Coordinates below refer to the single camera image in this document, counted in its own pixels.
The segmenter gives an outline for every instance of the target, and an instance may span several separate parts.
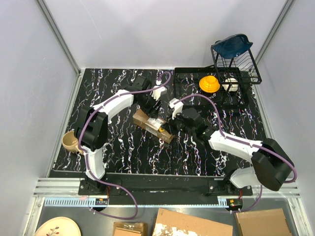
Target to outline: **yellow cup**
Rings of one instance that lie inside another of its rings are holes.
[[[67,151],[80,152],[80,154],[83,154],[83,151],[78,148],[78,139],[74,136],[74,131],[69,131],[64,134],[62,144]]]

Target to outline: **white plate with floral pattern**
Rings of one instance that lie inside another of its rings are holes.
[[[40,226],[34,236],[81,236],[81,232],[73,220],[56,217]]]

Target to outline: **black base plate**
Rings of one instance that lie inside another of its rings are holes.
[[[218,204],[217,196],[239,196],[222,190],[223,178],[138,174],[107,174],[107,182],[122,185],[139,205],[209,205]],[[251,188],[243,188],[243,196],[251,196]],[[102,195],[92,189],[79,189],[79,195]],[[111,187],[110,205],[132,205],[125,191]]]

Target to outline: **brown cardboard box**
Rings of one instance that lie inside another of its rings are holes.
[[[153,236],[232,236],[233,226],[159,209]]]
[[[238,212],[240,236],[292,236],[282,209]]]
[[[136,125],[139,125],[141,128],[147,130],[167,143],[172,141],[174,135],[169,134],[166,130],[162,132],[159,131],[160,126],[166,123],[163,119],[150,118],[141,109],[139,109],[132,117],[133,123]]]
[[[146,223],[114,222],[113,236],[147,236]]]

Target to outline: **black wire dish rack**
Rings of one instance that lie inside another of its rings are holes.
[[[174,71],[175,97],[180,99],[192,93],[200,93],[208,96],[216,105],[223,110],[245,109],[249,104],[249,88],[261,83],[257,65],[252,52],[246,52],[233,58],[224,58],[211,46],[214,65],[198,67],[177,67]],[[220,84],[220,89],[215,93],[205,93],[199,87],[199,81],[204,76],[215,76]],[[237,85],[237,91],[231,91]],[[206,99],[194,97],[184,102],[184,106],[196,109],[211,110],[211,105]]]

